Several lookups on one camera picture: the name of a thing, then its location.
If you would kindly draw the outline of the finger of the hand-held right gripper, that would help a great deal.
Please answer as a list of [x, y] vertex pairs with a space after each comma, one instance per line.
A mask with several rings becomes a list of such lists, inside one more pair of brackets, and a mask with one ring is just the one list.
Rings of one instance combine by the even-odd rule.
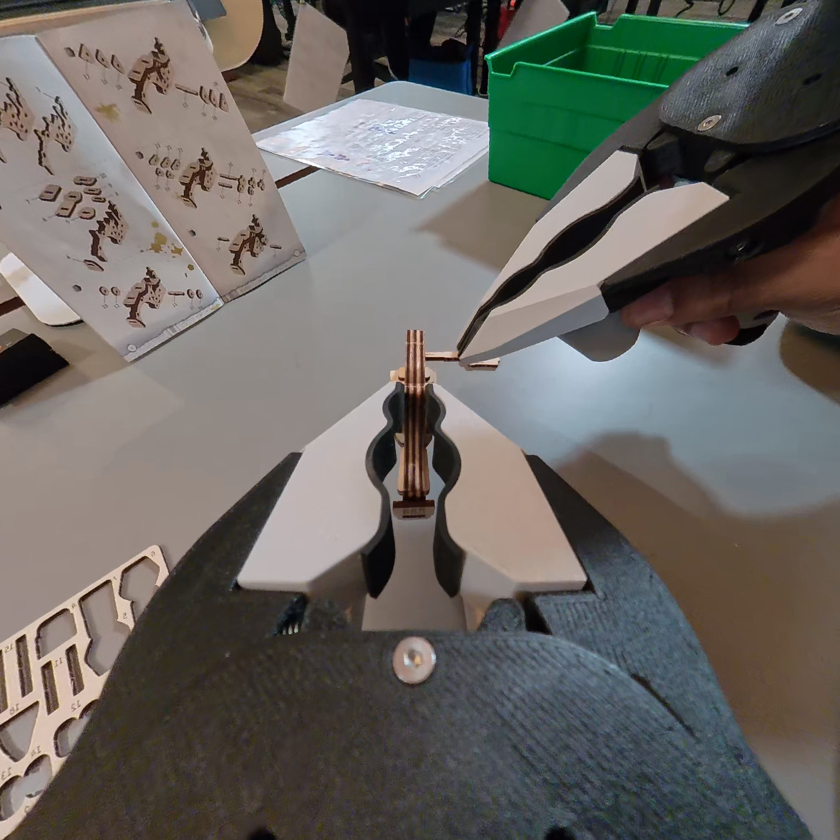
[[704, 182], [640, 197], [581, 255], [545, 270], [522, 294], [492, 309], [460, 351], [460, 363], [491, 361], [605, 319], [605, 280], [728, 200]]
[[591, 280], [550, 290], [548, 274], [576, 259], [604, 234], [644, 181], [636, 153], [616, 151], [572, 188], [531, 228], [488, 290], [458, 341], [458, 351], [516, 351], [538, 343], [529, 335], [592, 293]]

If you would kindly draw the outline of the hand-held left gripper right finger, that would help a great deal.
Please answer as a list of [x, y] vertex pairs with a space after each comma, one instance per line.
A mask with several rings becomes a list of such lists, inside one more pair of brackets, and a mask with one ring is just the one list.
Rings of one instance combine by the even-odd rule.
[[587, 574], [521, 448], [437, 385], [427, 386], [437, 496], [434, 569], [475, 631], [493, 602], [579, 592]]

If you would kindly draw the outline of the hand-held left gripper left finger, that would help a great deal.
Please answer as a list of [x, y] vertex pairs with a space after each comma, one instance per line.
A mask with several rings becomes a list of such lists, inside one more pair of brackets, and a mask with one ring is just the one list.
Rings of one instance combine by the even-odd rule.
[[312, 440], [238, 573], [238, 586], [337, 606], [362, 629], [396, 557], [392, 496], [401, 385], [390, 382]]

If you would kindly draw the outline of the layered wooden puzzle model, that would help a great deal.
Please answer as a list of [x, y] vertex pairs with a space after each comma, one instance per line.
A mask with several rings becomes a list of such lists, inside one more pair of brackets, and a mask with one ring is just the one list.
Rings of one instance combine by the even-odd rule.
[[406, 362], [393, 380], [404, 386], [402, 414], [402, 453], [397, 479], [400, 498], [393, 502], [393, 511], [402, 520], [430, 518], [435, 503], [427, 498], [430, 477], [427, 446], [431, 438], [443, 445], [444, 453], [437, 463], [444, 470], [441, 476], [448, 483], [456, 482], [460, 459], [456, 448], [441, 432], [429, 432], [427, 421], [427, 361], [459, 361], [458, 351], [426, 351], [425, 333], [419, 329], [406, 332]]

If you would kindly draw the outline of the grey desk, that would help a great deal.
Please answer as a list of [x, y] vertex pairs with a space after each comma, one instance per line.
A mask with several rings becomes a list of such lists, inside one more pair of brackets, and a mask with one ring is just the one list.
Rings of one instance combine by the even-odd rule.
[[[141, 360], [3, 314], [70, 365], [2, 408], [2, 638], [153, 543], [178, 562], [385, 383], [408, 329], [453, 349], [544, 205], [486, 156], [423, 198], [326, 171], [280, 194], [305, 261]], [[651, 563], [775, 783], [838, 838], [838, 355], [779, 318], [744, 348], [657, 329], [613, 362], [554, 340], [437, 377]]]

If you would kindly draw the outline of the person's right hand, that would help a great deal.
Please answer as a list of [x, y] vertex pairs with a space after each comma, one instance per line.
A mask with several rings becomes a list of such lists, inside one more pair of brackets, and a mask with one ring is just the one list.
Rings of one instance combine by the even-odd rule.
[[627, 305], [622, 319], [629, 328], [667, 326], [722, 345], [739, 335], [739, 315], [766, 311], [838, 335], [838, 199], [787, 246], [717, 273], [670, 280]]

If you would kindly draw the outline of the green plastic bin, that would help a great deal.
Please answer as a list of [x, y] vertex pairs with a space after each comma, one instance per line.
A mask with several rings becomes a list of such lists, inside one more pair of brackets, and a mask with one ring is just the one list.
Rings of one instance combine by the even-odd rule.
[[489, 68], [489, 179], [550, 200], [585, 157], [746, 27], [575, 17], [499, 49]]

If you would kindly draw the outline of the wooden cut-out puzzle sheet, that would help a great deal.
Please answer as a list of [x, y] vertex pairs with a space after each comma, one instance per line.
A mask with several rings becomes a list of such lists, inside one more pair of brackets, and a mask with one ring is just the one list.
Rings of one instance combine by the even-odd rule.
[[67, 760], [121, 647], [168, 575], [153, 545], [2, 642], [1, 838]]

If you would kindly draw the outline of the paper sheet in plastic sleeve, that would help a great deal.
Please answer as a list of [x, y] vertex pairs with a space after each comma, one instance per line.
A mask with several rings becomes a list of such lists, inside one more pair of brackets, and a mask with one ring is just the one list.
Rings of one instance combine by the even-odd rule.
[[374, 100], [346, 101], [257, 141], [271, 154], [415, 197], [454, 180], [489, 144], [485, 121]]

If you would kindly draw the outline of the white card sheet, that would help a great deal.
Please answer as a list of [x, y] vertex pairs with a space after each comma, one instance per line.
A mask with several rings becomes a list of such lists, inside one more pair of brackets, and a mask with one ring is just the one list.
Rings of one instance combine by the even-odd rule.
[[350, 49], [345, 30], [309, 3], [299, 6], [284, 102], [300, 112], [334, 103]]

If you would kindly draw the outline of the small black box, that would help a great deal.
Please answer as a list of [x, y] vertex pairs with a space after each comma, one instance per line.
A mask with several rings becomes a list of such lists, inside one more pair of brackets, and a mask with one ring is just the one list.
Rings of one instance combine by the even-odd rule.
[[1, 338], [1, 406], [69, 366], [68, 361], [33, 333], [12, 329]]

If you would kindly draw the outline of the puzzle instruction booklet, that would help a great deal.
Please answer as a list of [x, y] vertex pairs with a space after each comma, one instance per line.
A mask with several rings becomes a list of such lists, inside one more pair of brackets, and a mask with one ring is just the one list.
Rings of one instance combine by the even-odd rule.
[[175, 4], [2, 36], [2, 246], [128, 361], [306, 257]]

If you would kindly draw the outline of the white stand base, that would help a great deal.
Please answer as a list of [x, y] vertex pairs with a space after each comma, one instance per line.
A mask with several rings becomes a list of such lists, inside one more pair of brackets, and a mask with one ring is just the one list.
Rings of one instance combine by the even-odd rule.
[[76, 325], [82, 319], [14, 254], [1, 260], [1, 274], [37, 320], [52, 328]]

